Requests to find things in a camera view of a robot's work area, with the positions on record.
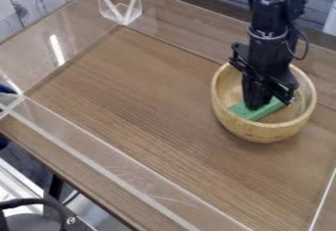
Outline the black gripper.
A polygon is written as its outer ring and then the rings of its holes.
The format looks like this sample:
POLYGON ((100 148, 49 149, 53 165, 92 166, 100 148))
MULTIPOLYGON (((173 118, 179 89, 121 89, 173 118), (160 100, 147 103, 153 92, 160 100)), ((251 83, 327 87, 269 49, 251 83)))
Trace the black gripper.
POLYGON ((243 74, 243 97, 249 110, 268 105, 273 96, 285 105, 291 103, 299 87, 291 71, 296 42, 297 33, 289 28, 271 37, 249 30, 249 44, 231 44, 229 64, 243 74))

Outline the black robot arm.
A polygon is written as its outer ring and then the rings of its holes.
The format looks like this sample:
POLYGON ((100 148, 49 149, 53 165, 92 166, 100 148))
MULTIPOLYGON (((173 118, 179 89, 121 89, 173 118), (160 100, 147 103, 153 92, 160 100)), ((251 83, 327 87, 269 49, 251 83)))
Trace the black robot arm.
POLYGON ((308 53, 307 35, 295 21, 304 14, 307 0, 248 0, 251 23, 249 43, 231 44, 229 64, 241 72, 243 101, 257 110, 277 98, 293 103, 299 82, 291 71, 293 60, 308 53))

